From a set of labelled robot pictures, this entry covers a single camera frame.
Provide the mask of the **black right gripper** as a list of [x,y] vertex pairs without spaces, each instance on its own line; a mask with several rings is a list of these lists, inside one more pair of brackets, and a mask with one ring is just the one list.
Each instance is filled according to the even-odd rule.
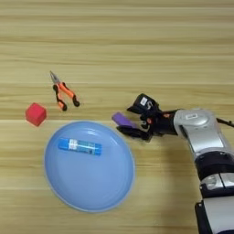
[[129,107],[127,111],[140,115],[140,120],[143,122],[142,128],[146,129],[146,132],[133,128],[132,126],[118,126],[117,130],[124,135],[132,138],[140,138],[145,141],[150,140],[153,135],[177,135],[176,128],[174,126],[176,110],[165,112],[159,109],[143,111],[140,107],[133,105]]

